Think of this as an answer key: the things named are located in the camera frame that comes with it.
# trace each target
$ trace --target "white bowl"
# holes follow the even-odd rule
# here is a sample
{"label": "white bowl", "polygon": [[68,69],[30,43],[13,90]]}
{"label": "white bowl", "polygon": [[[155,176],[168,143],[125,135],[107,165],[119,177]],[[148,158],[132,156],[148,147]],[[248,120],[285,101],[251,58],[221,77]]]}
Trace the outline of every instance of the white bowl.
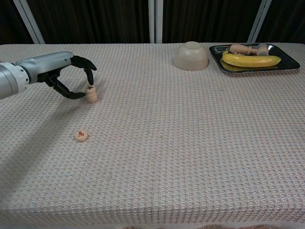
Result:
{"label": "white bowl", "polygon": [[200,43],[187,42],[177,49],[173,63],[187,71],[202,70],[208,65],[208,54]]}

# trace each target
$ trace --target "wooden game piece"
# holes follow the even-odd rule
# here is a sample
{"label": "wooden game piece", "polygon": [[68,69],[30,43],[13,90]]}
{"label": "wooden game piece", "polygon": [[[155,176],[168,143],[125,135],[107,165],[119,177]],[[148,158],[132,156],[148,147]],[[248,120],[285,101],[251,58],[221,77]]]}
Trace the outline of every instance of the wooden game piece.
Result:
{"label": "wooden game piece", "polygon": [[79,130],[76,134],[75,134],[75,138],[77,141],[79,142],[83,142],[85,140],[87,140],[88,138],[88,132],[85,130]]}
{"label": "wooden game piece", "polygon": [[93,94],[95,93],[95,87],[93,85],[88,85],[85,89],[86,94]]}
{"label": "wooden game piece", "polygon": [[90,103],[94,103],[97,101],[97,95],[95,94],[93,97],[87,98],[87,101]]}
{"label": "wooden game piece", "polygon": [[96,96],[96,93],[87,94],[87,95],[86,95],[86,98],[89,99],[89,98],[92,98],[92,97],[94,97],[94,96]]}

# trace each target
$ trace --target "dark curtain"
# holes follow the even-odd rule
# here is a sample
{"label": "dark curtain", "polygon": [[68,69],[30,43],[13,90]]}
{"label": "dark curtain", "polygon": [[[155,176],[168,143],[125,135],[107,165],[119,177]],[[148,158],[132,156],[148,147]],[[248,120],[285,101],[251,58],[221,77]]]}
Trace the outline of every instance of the dark curtain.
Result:
{"label": "dark curtain", "polygon": [[164,0],[163,42],[247,42],[261,0]]}
{"label": "dark curtain", "polygon": [[12,0],[1,0],[0,44],[33,44]]}
{"label": "dark curtain", "polygon": [[305,43],[305,0],[273,0],[256,41]]}
{"label": "dark curtain", "polygon": [[147,0],[28,0],[46,43],[149,43]]}

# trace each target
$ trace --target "white pole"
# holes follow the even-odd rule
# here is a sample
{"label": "white pole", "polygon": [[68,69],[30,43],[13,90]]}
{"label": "white pole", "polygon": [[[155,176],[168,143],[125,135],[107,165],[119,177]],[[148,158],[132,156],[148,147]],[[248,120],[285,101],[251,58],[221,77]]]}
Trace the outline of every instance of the white pole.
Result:
{"label": "white pole", "polygon": [[262,0],[261,5],[257,11],[256,18],[254,20],[252,29],[250,31],[247,43],[255,43],[256,38],[261,30],[262,24],[265,20],[266,14],[269,10],[269,6],[272,0]]}
{"label": "white pole", "polygon": [[154,0],[148,0],[148,18],[149,18],[149,38],[151,43],[155,43],[154,40],[154,17],[155,17],[155,11],[154,11]]}
{"label": "white pole", "polygon": [[14,3],[34,44],[45,44],[28,2],[26,0],[14,0]]}
{"label": "white pole", "polygon": [[162,43],[163,36],[163,0],[156,0],[156,43]]}

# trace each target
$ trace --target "textured tablecloth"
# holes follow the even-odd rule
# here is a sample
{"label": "textured tablecloth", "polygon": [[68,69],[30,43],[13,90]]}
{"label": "textured tablecloth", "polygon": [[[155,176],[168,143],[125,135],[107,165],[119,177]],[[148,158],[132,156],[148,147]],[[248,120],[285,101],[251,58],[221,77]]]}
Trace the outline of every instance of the textured tablecloth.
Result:
{"label": "textured tablecloth", "polygon": [[[71,51],[98,102],[44,83],[0,100],[0,225],[305,228],[305,45],[299,70],[229,75],[172,64],[180,44],[3,45],[0,60]],[[74,92],[81,69],[59,79]],[[89,138],[77,142],[79,129]]]}

